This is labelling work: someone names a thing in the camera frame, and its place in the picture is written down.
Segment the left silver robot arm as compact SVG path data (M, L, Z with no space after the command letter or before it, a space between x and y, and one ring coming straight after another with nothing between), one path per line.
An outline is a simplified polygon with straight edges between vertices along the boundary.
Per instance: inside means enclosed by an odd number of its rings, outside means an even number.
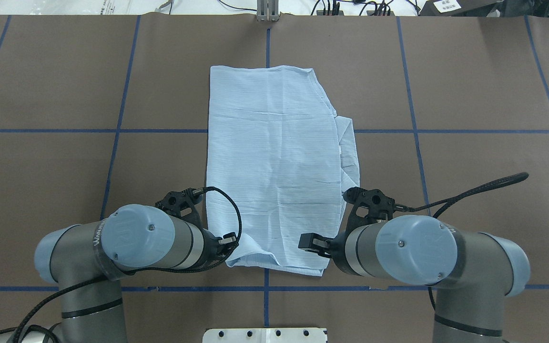
M39 241L33 263L59 286L60 343L126 343L121 280L139 272L201 272L238 245L161 209L129 204L109 217L72 224Z

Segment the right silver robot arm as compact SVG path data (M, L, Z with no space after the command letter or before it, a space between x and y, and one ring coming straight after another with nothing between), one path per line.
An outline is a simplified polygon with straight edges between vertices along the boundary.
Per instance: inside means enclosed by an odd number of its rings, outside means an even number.
M434 289L434 343L503 343L505 298L522 293L531 276L513 241L427 215L350 218L336 237L301 234L298 248L349 275Z

